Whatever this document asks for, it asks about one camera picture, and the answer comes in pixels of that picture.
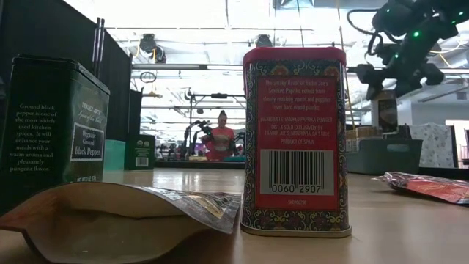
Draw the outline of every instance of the ceiling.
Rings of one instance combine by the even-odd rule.
[[[65,1],[93,21],[97,16],[105,18],[105,26],[113,38],[126,52],[136,55],[133,61],[135,65],[149,63],[149,54],[137,49],[142,35],[148,33],[155,35],[157,44],[166,52],[166,66],[223,65],[216,70],[151,70],[158,77],[151,84],[139,78],[147,70],[134,70],[132,89],[144,87],[146,94],[153,91],[162,95],[161,98],[144,98],[141,114],[142,131],[162,139],[182,138],[189,122],[189,113],[185,109],[189,102],[183,100],[189,87],[196,94],[243,94],[243,77],[239,65],[242,64],[244,54],[254,48],[254,41],[259,34],[270,35],[278,47],[318,47],[330,46],[332,43],[341,47],[341,28],[349,66],[368,62],[375,67],[382,67],[379,59],[364,57],[369,37],[354,30],[348,24],[346,14],[354,8],[381,7],[386,0],[339,0],[339,12],[336,2],[330,0],[298,0],[299,8],[296,0]],[[356,26],[371,30],[373,14],[354,14],[352,20]],[[465,78],[462,74],[466,73],[464,68],[469,66],[469,23],[458,25],[458,30],[458,37],[440,41],[442,53],[432,59],[442,68],[461,68],[449,75],[450,82],[452,79]],[[362,85],[353,74],[348,75],[348,84],[354,108],[366,107],[363,98],[367,86]],[[428,97],[438,90],[426,89],[425,92]],[[460,100],[452,100],[455,96],[445,95],[438,100],[461,103]],[[204,113],[197,114],[194,111],[194,118],[213,118],[212,121],[216,122],[220,109],[230,108],[226,110],[229,125],[233,128],[243,126],[245,111],[239,102],[232,98],[224,102],[207,100],[198,104],[200,108],[204,107]],[[354,115],[359,116],[360,113],[356,111]]]

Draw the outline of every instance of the wooden table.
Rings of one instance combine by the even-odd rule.
[[[160,169],[106,175],[105,180],[188,191],[241,193],[244,171]],[[154,263],[469,263],[469,209],[402,196],[369,176],[350,175],[352,236],[268,238],[236,226],[234,235],[199,233]],[[20,234],[0,231],[0,263],[43,263]]]

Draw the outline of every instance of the black partition wall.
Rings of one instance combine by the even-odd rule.
[[[96,24],[62,0],[0,0],[0,77],[8,87],[18,54],[73,59],[92,71]],[[101,81],[111,91],[107,139],[128,132],[130,59],[106,32]],[[0,133],[3,120],[0,120]]]

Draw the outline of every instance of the woman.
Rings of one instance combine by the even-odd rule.
[[[229,143],[235,138],[235,132],[226,127],[226,116],[225,111],[221,111],[218,115],[218,127],[212,129],[213,139],[210,141],[210,137],[205,135],[201,138],[209,149],[207,159],[210,161],[222,161],[226,157],[230,157],[232,152],[229,150]]]

